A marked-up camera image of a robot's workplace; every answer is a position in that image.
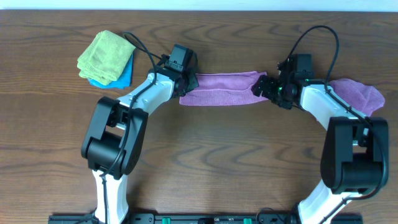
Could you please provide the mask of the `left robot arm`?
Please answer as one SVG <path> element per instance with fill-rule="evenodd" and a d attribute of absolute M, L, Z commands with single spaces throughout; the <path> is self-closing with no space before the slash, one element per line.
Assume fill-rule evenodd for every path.
<path fill-rule="evenodd" d="M 196 70 L 171 67 L 151 70 L 132 92 L 96 104 L 81 147 L 97 187 L 96 223 L 122 223 L 129 212 L 127 177 L 141 155 L 149 116 L 172 98 L 199 86 Z"/>

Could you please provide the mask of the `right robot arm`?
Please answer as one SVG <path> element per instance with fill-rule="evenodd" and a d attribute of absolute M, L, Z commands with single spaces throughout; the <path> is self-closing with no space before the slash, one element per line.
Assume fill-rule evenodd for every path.
<path fill-rule="evenodd" d="M 288 109 L 294 103 L 326 129 L 321 181 L 284 223 L 331 223 L 348 203 L 375 196 L 388 180 L 388 124 L 355 110 L 323 80 L 262 75 L 253 95 Z"/>

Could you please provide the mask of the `purple microfiber cloth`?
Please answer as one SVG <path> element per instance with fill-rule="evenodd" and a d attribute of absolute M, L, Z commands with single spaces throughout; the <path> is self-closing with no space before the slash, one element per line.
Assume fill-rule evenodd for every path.
<path fill-rule="evenodd" d="M 254 96 L 251 88 L 266 72 L 198 74 L 199 86 L 181 96 L 184 106 L 238 106 L 266 101 Z"/>

